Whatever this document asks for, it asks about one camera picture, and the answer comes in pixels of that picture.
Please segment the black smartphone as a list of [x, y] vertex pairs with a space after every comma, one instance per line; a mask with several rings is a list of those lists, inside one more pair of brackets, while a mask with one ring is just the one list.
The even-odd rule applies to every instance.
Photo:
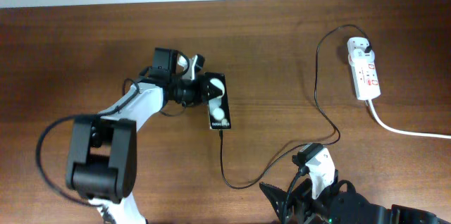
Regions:
[[212, 130], [229, 130], [231, 129], [231, 118], [225, 75], [211, 72], [207, 72], [205, 75], [209, 79], [218, 78], [224, 84], [224, 96], [221, 99], [212, 99], [207, 102], [210, 128]]

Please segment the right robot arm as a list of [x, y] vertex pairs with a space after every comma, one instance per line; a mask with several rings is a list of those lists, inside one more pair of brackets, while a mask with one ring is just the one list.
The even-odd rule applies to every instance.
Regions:
[[281, 223], [323, 224], [450, 224], [436, 214], [393, 204], [389, 209], [370, 203], [348, 180], [335, 181], [318, 199], [312, 198], [312, 181], [306, 179], [291, 193], [261, 183]]

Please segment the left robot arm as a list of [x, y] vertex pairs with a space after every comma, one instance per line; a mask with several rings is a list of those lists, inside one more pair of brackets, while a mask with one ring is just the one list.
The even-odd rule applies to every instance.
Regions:
[[66, 186], [98, 210], [105, 223], [146, 223], [132, 194], [137, 177], [137, 132], [168, 101], [207, 104], [210, 127], [230, 128], [225, 76], [202, 72], [204, 57], [157, 48], [153, 63], [110, 108], [75, 118]]

